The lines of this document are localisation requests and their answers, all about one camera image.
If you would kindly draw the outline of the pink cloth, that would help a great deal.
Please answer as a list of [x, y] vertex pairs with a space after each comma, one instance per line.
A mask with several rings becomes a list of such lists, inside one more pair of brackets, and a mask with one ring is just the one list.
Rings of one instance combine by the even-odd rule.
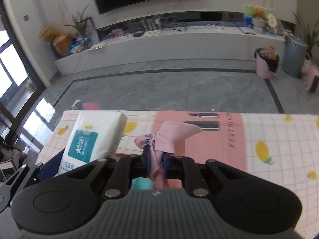
[[177, 151], [175, 146], [178, 143], [184, 143], [186, 139], [200, 132], [202, 130], [198, 126], [190, 123], [166, 121], [158, 131], [141, 135], [134, 140], [140, 149], [150, 147], [148, 178], [154, 182], [157, 189], [170, 188], [168, 180], [164, 177], [163, 154], [175, 155]]

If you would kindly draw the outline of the pink small heater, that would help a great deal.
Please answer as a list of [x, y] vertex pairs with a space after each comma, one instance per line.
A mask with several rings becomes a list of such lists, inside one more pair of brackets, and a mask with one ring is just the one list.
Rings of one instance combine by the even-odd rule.
[[305, 90], [309, 93], [315, 93], [318, 87], [318, 67], [308, 58], [305, 58], [301, 68], [301, 74], [305, 84]]

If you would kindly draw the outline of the white wifi router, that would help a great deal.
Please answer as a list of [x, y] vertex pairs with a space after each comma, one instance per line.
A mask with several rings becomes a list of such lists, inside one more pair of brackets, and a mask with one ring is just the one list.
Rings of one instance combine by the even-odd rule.
[[141, 22], [145, 31], [143, 36], [155, 36], [162, 33], [160, 17], [141, 19]]

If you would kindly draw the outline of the picture with toys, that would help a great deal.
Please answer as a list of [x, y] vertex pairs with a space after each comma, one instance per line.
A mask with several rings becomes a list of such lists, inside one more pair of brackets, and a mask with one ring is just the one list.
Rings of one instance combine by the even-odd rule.
[[243, 24], [259, 34], [275, 33], [277, 28], [275, 10], [245, 4]]

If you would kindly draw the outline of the pink trash bin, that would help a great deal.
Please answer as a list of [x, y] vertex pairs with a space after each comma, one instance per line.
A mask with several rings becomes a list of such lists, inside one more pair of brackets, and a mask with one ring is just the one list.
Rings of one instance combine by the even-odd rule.
[[262, 79], [270, 79], [279, 67], [279, 55], [275, 47], [258, 48], [254, 52], [256, 59], [256, 74]]

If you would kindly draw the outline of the lemon print checked tablecloth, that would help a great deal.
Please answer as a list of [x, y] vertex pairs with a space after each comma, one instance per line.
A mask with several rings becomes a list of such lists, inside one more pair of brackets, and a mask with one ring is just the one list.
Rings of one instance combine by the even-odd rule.
[[128, 117], [118, 156], [139, 154], [136, 137], [158, 131], [166, 121], [216, 121], [177, 145], [176, 152], [198, 163], [216, 159], [293, 191], [302, 202], [296, 231], [318, 234], [318, 116], [313, 114], [125, 111]]

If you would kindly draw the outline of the teal plush toy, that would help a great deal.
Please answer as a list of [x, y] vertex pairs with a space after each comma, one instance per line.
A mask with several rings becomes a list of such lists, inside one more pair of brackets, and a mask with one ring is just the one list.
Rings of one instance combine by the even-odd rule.
[[147, 177], [138, 177], [132, 180], [131, 188], [140, 190], [151, 190], [153, 188], [153, 182]]

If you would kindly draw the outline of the green potted plant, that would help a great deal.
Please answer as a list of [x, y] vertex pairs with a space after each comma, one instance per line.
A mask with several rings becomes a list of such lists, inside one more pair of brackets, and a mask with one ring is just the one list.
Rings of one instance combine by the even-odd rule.
[[83, 9], [82, 12], [77, 12], [75, 15], [72, 15], [72, 23], [65, 24], [66, 27], [72, 27], [76, 30], [76, 38], [82, 39], [85, 42], [91, 42], [91, 39], [87, 35], [87, 21], [88, 18], [84, 17], [86, 9], [89, 7], [89, 4]]

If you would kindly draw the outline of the white tissue pack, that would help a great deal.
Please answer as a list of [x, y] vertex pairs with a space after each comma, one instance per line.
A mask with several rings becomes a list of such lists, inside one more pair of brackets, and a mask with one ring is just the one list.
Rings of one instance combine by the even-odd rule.
[[81, 111], [64, 150], [58, 175], [115, 156], [128, 117], [119, 111]]

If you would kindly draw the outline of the grey metal trash can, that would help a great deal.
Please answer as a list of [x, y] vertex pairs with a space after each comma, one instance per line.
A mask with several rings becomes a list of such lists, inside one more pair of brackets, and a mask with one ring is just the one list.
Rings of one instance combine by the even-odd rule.
[[298, 78], [308, 49], [307, 43], [294, 36], [286, 36], [282, 70], [290, 77]]

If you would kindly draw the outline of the orange vase with flowers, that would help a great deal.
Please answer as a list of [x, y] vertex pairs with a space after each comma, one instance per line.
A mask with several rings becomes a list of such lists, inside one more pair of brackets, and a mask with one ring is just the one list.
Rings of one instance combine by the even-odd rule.
[[70, 55], [69, 47], [73, 44], [73, 37], [70, 33], [59, 32], [54, 25], [50, 24], [40, 29], [38, 37], [43, 42], [50, 44], [60, 56]]

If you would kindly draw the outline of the white marble tv bench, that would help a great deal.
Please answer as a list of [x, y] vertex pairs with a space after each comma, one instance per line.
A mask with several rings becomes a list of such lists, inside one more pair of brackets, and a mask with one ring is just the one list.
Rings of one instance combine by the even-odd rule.
[[282, 36], [243, 33], [239, 27], [218, 30], [208, 26], [189, 26], [185, 32], [164, 29], [140, 37], [127, 35], [99, 44], [98, 49], [84, 50], [55, 61], [61, 75], [89, 71], [108, 66], [180, 60], [229, 59], [253, 61], [257, 48], [274, 46], [284, 55]]

